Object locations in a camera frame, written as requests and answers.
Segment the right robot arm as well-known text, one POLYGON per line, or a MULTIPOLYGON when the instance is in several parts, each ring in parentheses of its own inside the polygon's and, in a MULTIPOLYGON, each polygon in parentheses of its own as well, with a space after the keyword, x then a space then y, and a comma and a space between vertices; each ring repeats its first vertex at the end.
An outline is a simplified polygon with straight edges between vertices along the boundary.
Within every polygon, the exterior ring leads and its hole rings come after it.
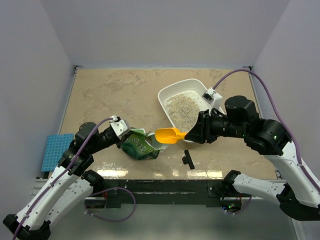
POLYGON ((243 139, 246 146, 264 156, 279 171, 285 183, 261 180, 231 170, 214 192, 220 197, 247 194, 275 203, 297 221, 320 219, 319 180, 298 160, 296 145, 286 128, 273 119, 260 118, 252 100, 237 95, 225 103, 226 114, 217 109, 200 111, 185 140, 212 143, 218 137, 243 139))

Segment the yellow plastic scoop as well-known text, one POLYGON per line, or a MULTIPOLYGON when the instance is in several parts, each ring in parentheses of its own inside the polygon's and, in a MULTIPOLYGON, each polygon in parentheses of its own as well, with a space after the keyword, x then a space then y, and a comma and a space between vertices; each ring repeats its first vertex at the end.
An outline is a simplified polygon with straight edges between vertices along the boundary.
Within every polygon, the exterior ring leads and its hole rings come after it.
POLYGON ((156 140, 161 144, 174 145, 178 141, 184 140, 186 132, 181 132, 176 127, 159 128, 154 133, 156 140))

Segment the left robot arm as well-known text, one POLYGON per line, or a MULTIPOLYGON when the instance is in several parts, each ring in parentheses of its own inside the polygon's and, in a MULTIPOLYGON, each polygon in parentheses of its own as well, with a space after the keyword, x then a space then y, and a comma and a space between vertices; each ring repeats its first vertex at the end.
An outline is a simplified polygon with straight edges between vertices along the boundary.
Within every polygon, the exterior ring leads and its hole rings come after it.
POLYGON ((99 124, 82 124, 38 193, 18 213, 4 218, 3 224, 13 233, 13 239, 47 240, 54 224, 72 207, 89 195, 99 196, 103 192, 103 177, 88 170, 93 154, 118 144, 131 129, 118 116, 107 120, 109 127, 102 132, 99 124))

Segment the black bag clip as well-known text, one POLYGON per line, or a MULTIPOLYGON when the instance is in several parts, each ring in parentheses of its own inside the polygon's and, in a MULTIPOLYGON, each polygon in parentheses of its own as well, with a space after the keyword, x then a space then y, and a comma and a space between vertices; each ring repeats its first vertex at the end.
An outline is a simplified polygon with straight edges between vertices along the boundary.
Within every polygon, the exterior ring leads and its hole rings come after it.
POLYGON ((188 150, 184 150, 184 156, 182 157, 182 162, 184 165, 188 165, 191 170, 195 169, 193 160, 188 150))

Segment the green litter bag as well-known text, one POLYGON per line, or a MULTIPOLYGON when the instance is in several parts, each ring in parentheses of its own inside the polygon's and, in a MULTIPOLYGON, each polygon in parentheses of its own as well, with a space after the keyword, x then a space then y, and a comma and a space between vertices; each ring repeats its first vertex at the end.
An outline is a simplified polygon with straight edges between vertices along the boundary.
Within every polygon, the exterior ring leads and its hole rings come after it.
POLYGON ((116 146, 134 160, 154 160, 168 147, 144 128, 132 128, 116 146))

